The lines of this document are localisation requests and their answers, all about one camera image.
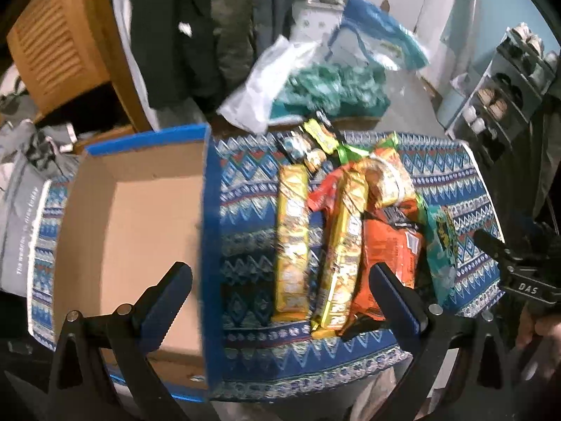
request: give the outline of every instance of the teal snack package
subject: teal snack package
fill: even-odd
[[[443,305],[454,288],[458,258],[458,236],[447,208],[426,207],[425,239],[434,292]]]

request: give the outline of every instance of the snack package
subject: snack package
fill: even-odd
[[[312,316],[312,338],[336,335],[347,322],[362,254],[368,186],[363,174],[345,171],[339,183],[329,246]]]
[[[331,171],[323,179],[319,187],[308,194],[308,207],[312,212],[324,211],[327,218],[333,214],[339,182],[345,172],[352,169],[353,165],[354,163],[349,163]]]
[[[426,203],[418,193],[414,200],[403,201],[399,206],[374,209],[371,213],[379,220],[396,227],[409,227],[411,222],[426,225]]]
[[[400,211],[395,208],[391,214],[394,218],[394,214],[399,215]],[[409,288],[414,287],[415,270],[423,248],[423,235],[411,223],[406,227],[404,219],[399,216],[399,223],[396,224],[401,224],[402,227],[394,227],[377,219],[364,220],[363,262],[359,288],[352,300],[351,314],[345,328],[354,322],[358,313],[378,321],[385,320],[369,286],[370,268],[374,264],[386,263],[400,282]]]
[[[394,148],[375,149],[368,158],[358,161],[354,169],[366,176],[370,191],[369,212],[416,200],[413,181]]]
[[[426,258],[437,301],[443,305],[454,288],[458,236],[448,209],[429,205],[426,209],[426,219]]]
[[[274,321],[305,320],[309,310],[308,173],[281,166],[277,207],[277,270]]]
[[[286,136],[278,136],[277,141],[292,163],[303,163],[314,174],[327,160],[327,156],[336,151],[338,137],[327,117],[317,111],[301,127]]]
[[[380,139],[377,143],[376,143],[376,148],[377,149],[396,149],[399,147],[399,137],[397,136],[397,133],[395,131],[393,131],[392,133],[389,133],[388,136],[384,137],[383,139]]]
[[[337,155],[339,155],[339,162],[341,165],[347,164],[350,161],[360,161],[370,154],[367,150],[353,147],[349,144],[340,144],[337,147]]]

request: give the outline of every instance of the red snack wrapper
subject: red snack wrapper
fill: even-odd
[[[415,269],[423,247],[423,236],[411,228],[394,228],[381,220],[364,220],[363,262],[360,283],[351,303],[348,327],[357,313],[364,313],[375,320],[385,320],[380,306],[369,287],[370,268],[384,262],[405,286],[413,288]]]
[[[331,171],[319,185],[318,189],[308,194],[308,207],[312,212],[325,211],[328,218],[333,213],[335,207],[335,197],[337,196],[337,186],[343,178],[345,171],[351,170],[354,163],[344,164],[334,171]]]

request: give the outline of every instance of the gray bag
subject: gray bag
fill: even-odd
[[[0,288],[4,291],[26,297],[33,221],[43,186],[47,180],[71,178],[78,169],[76,156],[59,151],[68,138],[61,128],[37,131],[28,121],[11,132],[0,132],[0,161],[13,162],[0,203]]]

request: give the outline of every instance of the dark jacket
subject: dark jacket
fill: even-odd
[[[192,96],[203,112],[224,98],[210,0],[131,0],[131,49],[154,109]]]

